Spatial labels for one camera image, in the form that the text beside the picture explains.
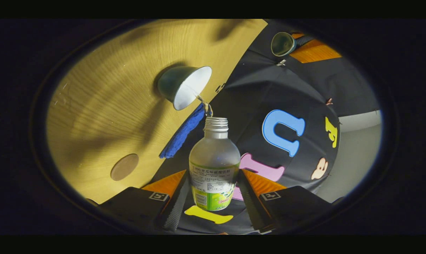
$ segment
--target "orange surface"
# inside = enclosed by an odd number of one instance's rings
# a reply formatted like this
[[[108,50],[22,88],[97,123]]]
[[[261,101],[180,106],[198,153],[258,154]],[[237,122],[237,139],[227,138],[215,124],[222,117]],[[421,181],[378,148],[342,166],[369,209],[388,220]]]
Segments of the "orange surface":
[[[174,191],[176,191],[177,186],[179,186],[180,180],[182,179],[185,172],[186,172],[186,169],[183,171],[177,172],[175,174],[172,174],[170,176],[167,176],[163,179],[160,179],[156,181],[155,183],[146,185],[142,187],[142,189],[153,191],[153,192],[166,193],[166,194],[169,194],[169,196],[172,198],[172,195],[174,195]]]
[[[247,181],[249,182],[250,186],[254,190],[254,193],[257,196],[257,198],[263,193],[283,190],[287,188],[283,185],[280,185],[279,183],[269,180],[268,178],[257,175],[254,172],[250,172],[249,170],[246,170],[246,169],[240,169],[240,170],[243,171],[245,177],[247,178]],[[258,201],[260,202],[260,204],[262,204],[263,208],[265,209],[269,217],[271,217],[271,214],[268,212],[268,210],[266,209],[266,207],[263,205],[262,201],[260,201],[259,198],[258,198]]]
[[[303,34],[292,34],[295,39],[303,36]],[[342,56],[328,45],[318,41],[311,40],[290,54],[293,58],[301,63],[309,63],[322,61],[333,58],[341,58]]]

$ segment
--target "green label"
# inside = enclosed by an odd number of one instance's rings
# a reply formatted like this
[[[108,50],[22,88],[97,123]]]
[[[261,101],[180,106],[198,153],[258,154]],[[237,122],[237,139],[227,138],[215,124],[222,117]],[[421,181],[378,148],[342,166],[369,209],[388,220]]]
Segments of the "green label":
[[[207,211],[226,208],[233,196],[239,164],[212,168],[189,162],[193,198],[197,206]]]

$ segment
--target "blue cloth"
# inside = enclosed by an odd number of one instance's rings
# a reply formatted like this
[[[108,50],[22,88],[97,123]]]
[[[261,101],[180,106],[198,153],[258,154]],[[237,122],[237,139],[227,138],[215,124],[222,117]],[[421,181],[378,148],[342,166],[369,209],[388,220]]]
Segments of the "blue cloth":
[[[205,116],[205,111],[203,109],[203,104],[195,109],[195,111],[184,121],[180,128],[173,135],[169,143],[164,147],[163,151],[160,154],[160,158],[172,158],[182,147],[183,143],[186,140],[188,134],[194,130],[194,128],[199,124],[199,122]]]

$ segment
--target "wood grain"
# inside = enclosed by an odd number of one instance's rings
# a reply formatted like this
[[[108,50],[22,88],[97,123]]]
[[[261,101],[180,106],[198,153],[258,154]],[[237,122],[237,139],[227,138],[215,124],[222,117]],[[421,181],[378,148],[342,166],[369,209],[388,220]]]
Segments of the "wood grain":
[[[160,152],[199,104],[176,111],[156,92],[157,75],[174,65],[211,66],[201,94],[209,102],[265,26],[262,19],[159,20],[92,50],[61,79],[49,105],[47,137],[63,177],[98,204],[147,184],[164,161]],[[128,154],[139,156],[138,166],[112,180],[112,167]]]
[[[293,37],[295,39],[301,36],[303,36],[303,34],[293,34]],[[299,49],[294,50],[293,53],[290,53],[290,56],[292,56],[301,63],[310,63],[342,57],[331,47],[315,39],[307,42]]]

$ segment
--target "pink letter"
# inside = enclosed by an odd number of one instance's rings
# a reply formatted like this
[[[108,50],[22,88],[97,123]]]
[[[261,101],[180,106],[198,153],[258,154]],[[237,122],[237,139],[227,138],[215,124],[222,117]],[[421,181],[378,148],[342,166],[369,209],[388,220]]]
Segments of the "pink letter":
[[[278,168],[272,168],[268,165],[254,161],[250,153],[243,154],[240,161],[240,169],[250,169],[255,171],[257,175],[261,175],[274,182],[277,182],[282,177],[285,170],[285,168],[282,166]],[[243,201],[243,196],[239,187],[235,187],[232,198]]]

